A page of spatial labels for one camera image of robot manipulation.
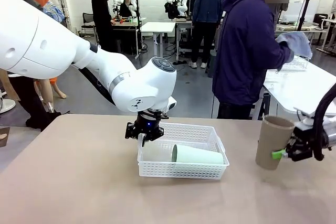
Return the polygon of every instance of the sneaker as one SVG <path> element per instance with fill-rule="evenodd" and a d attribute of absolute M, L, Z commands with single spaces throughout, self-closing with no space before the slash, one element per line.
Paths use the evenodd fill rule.
<path fill-rule="evenodd" d="M 190 61 L 189 62 L 189 67 L 191 67 L 191 68 L 197 68 L 197 63 Z"/>

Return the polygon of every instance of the blue jacket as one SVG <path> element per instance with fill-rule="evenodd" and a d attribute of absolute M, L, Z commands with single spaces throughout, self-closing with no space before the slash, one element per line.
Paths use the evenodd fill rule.
<path fill-rule="evenodd" d="M 193 23 L 220 23 L 223 15 L 222 0 L 196 0 L 193 10 Z"/>
<path fill-rule="evenodd" d="M 274 39 L 274 15 L 264 0 L 223 0 L 226 12 L 216 57 L 213 92 L 221 103 L 258 101 L 267 69 L 290 57 L 286 43 Z"/>

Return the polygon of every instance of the white round base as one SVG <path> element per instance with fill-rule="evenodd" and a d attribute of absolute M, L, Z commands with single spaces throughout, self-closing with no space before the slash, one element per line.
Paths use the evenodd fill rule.
<path fill-rule="evenodd" d="M 10 99 L 4 99 L 2 109 L 0 110 L 0 114 L 11 110 L 12 108 L 15 107 L 15 105 L 16 105 L 15 101 Z"/>

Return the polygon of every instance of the black pants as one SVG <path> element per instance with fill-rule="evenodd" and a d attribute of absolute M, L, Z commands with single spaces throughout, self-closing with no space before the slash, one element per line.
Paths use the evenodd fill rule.
<path fill-rule="evenodd" d="M 210 58 L 211 45 L 214 41 L 217 29 L 217 23 L 196 22 L 193 29 L 193 52 L 192 62 L 197 62 L 199 48 L 204 39 L 202 62 L 207 63 Z"/>
<path fill-rule="evenodd" d="M 96 31 L 99 38 L 101 49 L 107 52 L 117 52 L 116 39 L 111 24 L 96 25 Z"/>
<path fill-rule="evenodd" d="M 248 120 L 250 117 L 251 105 L 232 105 L 228 103 L 221 103 L 218 110 L 218 119 L 236 119 Z"/>
<path fill-rule="evenodd" d="M 30 114 L 31 120 L 38 128 L 43 131 L 51 123 L 51 119 L 35 91 L 33 79 L 22 76 L 10 77 L 9 81 L 20 98 L 20 105 Z"/>

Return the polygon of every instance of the navy hooded jacket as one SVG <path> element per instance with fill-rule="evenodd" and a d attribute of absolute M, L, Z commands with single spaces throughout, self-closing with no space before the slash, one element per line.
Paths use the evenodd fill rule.
<path fill-rule="evenodd" d="M 274 39 L 274 15 L 264 0 L 223 0 L 226 12 L 216 57 L 213 92 L 221 103 L 251 105 L 259 100 L 268 69 L 290 57 Z"/>

